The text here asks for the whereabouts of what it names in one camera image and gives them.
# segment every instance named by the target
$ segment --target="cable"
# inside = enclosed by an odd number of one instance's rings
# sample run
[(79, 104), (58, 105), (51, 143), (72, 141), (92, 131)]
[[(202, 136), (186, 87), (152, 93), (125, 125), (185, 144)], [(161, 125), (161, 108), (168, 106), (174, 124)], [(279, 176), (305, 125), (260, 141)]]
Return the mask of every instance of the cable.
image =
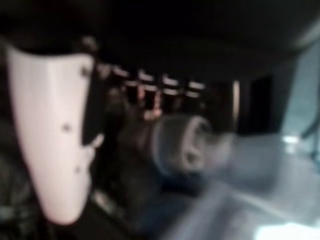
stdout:
[(52, 227), (51, 223), (46, 221), (47, 233), (50, 240), (58, 240), (57, 235), (55, 233), (54, 228)]
[[(320, 41), (318, 41), (319, 45), (319, 60), (320, 60)], [(312, 160), (314, 160), (317, 164), (318, 162), (318, 155), (319, 155), (319, 144), (320, 144), (320, 70), (318, 71), (318, 91), (317, 91), (317, 99), (316, 99), (316, 115), (312, 123), (309, 127), (307, 127), (302, 134), (300, 135), (301, 139), (306, 140), (307, 138), (314, 135), (313, 141), (313, 150), (310, 154)]]

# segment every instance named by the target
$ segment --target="white plastic panel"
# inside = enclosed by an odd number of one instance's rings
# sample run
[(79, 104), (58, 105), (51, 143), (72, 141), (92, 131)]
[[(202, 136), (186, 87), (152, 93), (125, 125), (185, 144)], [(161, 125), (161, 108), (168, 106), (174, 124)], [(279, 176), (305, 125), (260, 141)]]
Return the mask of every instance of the white plastic panel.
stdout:
[(87, 54), (39, 56), (8, 49), (10, 94), (20, 147), (45, 216), (66, 225), (86, 204), (93, 146), (82, 146), (92, 70)]

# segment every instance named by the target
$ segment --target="black surface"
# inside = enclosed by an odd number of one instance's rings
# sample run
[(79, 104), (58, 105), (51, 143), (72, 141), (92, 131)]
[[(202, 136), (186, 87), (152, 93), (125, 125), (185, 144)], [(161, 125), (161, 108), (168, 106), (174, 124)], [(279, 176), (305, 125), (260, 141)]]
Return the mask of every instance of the black surface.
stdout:
[(14, 0), (0, 32), (23, 49), (64, 48), (93, 34), (106, 58), (205, 81), (263, 75), (318, 36), (317, 0)]
[(87, 203), (79, 220), (65, 231), (73, 233), (77, 240), (132, 239), (124, 228), (92, 202)]
[(99, 133), (103, 132), (106, 107), (107, 85), (105, 81), (99, 78), (95, 65), (93, 66), (91, 76), (87, 80), (90, 83), (82, 126), (83, 145), (90, 144)]
[(272, 75), (240, 82), (238, 134), (253, 135), (270, 131), (272, 84)]

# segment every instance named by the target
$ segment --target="screw hole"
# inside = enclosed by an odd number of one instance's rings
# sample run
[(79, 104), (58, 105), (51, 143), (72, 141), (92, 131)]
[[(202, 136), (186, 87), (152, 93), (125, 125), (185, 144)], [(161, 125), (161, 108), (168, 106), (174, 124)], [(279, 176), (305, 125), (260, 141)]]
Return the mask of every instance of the screw hole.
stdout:
[(64, 124), (62, 126), (63, 131), (65, 132), (70, 132), (71, 131), (71, 126), (69, 124)]
[(90, 71), (85, 66), (83, 66), (81, 68), (81, 75), (83, 77), (89, 77), (90, 76)]
[(79, 174), (80, 172), (81, 172), (81, 167), (77, 166), (77, 167), (75, 168), (75, 173), (76, 173), (76, 174)]

